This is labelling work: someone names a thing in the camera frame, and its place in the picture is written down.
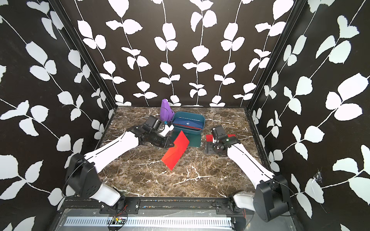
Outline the red envelope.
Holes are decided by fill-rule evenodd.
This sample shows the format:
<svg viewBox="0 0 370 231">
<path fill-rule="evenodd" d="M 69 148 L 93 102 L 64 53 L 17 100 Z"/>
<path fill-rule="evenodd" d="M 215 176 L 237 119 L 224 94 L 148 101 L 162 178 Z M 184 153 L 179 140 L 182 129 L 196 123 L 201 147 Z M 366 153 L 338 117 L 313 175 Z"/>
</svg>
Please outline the red envelope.
<svg viewBox="0 0 370 231">
<path fill-rule="evenodd" d="M 228 134 L 228 137 L 235 137 L 235 134 Z M 206 135 L 206 141 L 207 142 L 214 142 L 214 138 L 212 135 Z"/>
<path fill-rule="evenodd" d="M 174 141 L 174 147 L 168 149 L 161 161 L 169 168 L 169 170 L 173 170 L 188 146 L 189 140 L 181 131 Z"/>
</svg>

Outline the teal plastic storage box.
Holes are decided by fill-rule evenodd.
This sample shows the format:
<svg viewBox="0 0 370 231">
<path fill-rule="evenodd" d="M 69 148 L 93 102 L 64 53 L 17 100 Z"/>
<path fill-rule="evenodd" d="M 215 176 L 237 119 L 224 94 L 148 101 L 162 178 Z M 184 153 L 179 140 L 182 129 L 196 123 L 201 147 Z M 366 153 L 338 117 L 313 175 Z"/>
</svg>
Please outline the teal plastic storage box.
<svg viewBox="0 0 370 231">
<path fill-rule="evenodd" d="M 200 114 L 179 111 L 174 114 L 172 122 L 175 118 L 178 118 L 178 117 L 189 118 L 189 119 L 194 119 L 194 120 L 203 122 L 203 129 L 200 131 L 194 131 L 194 130 L 179 128 L 179 127 L 174 126 L 174 132 L 176 134 L 175 137 L 177 137 L 177 135 L 182 131 L 189 140 L 189 146 L 201 147 L 201 138 L 202 138 L 202 133 L 203 133 L 203 130 L 205 127 L 205 121 L 206 121 L 205 117 Z"/>
</svg>

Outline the blue envelope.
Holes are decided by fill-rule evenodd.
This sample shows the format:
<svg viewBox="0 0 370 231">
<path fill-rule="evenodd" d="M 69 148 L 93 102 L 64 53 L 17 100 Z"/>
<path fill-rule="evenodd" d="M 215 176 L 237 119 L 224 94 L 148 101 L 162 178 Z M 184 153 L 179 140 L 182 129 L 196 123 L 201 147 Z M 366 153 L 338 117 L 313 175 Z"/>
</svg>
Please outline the blue envelope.
<svg viewBox="0 0 370 231">
<path fill-rule="evenodd" d="M 189 118 L 178 117 L 175 118 L 172 123 L 176 127 L 194 131 L 200 131 L 203 129 L 203 122 Z"/>
</svg>

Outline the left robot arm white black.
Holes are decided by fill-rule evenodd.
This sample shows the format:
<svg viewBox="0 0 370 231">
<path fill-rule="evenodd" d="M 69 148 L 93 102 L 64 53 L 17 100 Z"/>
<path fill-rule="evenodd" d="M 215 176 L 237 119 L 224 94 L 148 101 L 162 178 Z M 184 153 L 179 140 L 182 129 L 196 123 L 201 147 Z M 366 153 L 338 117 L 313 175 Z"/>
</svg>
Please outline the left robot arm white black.
<svg viewBox="0 0 370 231">
<path fill-rule="evenodd" d="M 124 199 L 120 192 L 102 183 L 98 174 L 111 162 L 126 152 L 150 143 L 159 148 L 174 147 L 168 134 L 174 125 L 154 116 L 149 116 L 142 125 L 128 128 L 122 135 L 92 152 L 71 157 L 67 168 L 65 185 L 62 192 L 70 187 L 83 199 L 94 199 L 107 206 L 115 206 Z"/>
</svg>

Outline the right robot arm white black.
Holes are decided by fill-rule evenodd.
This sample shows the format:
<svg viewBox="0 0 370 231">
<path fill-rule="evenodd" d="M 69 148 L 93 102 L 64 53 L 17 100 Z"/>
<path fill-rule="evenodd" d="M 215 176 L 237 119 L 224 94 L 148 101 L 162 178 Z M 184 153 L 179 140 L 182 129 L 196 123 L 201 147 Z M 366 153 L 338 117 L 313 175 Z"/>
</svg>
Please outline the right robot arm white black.
<svg viewBox="0 0 370 231">
<path fill-rule="evenodd" d="M 255 212 L 268 222 L 293 211 L 290 188 L 287 180 L 276 176 L 260 164 L 235 136 L 228 136 L 223 126 L 211 129 L 212 141 L 207 144 L 207 152 L 227 155 L 246 174 L 255 192 L 240 191 L 230 196 L 231 209 Z"/>
</svg>

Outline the purple pyramid metronome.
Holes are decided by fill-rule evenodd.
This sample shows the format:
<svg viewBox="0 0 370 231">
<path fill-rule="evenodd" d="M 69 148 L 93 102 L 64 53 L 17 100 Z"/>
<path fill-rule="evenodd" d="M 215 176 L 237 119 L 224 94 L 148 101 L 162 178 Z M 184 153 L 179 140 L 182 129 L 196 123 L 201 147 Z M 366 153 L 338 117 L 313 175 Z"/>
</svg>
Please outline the purple pyramid metronome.
<svg viewBox="0 0 370 231">
<path fill-rule="evenodd" d="M 174 111 L 171 109 L 167 99 L 163 99 L 160 109 L 160 120 L 171 122 L 174 116 Z"/>
</svg>

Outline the small green circuit board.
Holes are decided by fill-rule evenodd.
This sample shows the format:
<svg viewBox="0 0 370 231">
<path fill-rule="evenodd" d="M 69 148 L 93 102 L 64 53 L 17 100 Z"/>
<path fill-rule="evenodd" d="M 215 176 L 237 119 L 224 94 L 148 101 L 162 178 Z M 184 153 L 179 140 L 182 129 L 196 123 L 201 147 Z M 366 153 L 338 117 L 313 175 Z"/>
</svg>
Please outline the small green circuit board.
<svg viewBox="0 0 370 231">
<path fill-rule="evenodd" d="M 109 226 L 121 226 L 125 224 L 126 220 L 127 219 L 125 217 L 112 217 L 108 225 Z"/>
</svg>

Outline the black aluminium front rail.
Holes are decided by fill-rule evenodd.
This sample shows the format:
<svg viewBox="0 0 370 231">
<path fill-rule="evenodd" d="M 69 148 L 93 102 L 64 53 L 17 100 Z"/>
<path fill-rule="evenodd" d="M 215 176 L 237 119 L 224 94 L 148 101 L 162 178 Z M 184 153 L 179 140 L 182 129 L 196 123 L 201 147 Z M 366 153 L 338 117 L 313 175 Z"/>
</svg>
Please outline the black aluminium front rail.
<svg viewBox="0 0 370 231">
<path fill-rule="evenodd" d="M 115 206 L 108 206 L 103 202 L 94 199 L 81 199 L 71 197 L 66 199 L 60 209 L 64 212 L 67 209 L 97 209 L 99 214 L 117 215 L 122 211 L 128 214 L 137 215 L 139 211 L 149 209 L 165 210 L 212 210 L 218 215 L 248 215 L 253 211 L 236 207 L 229 198 L 185 198 L 185 197 L 126 197 L 124 201 L 118 201 Z"/>
</svg>

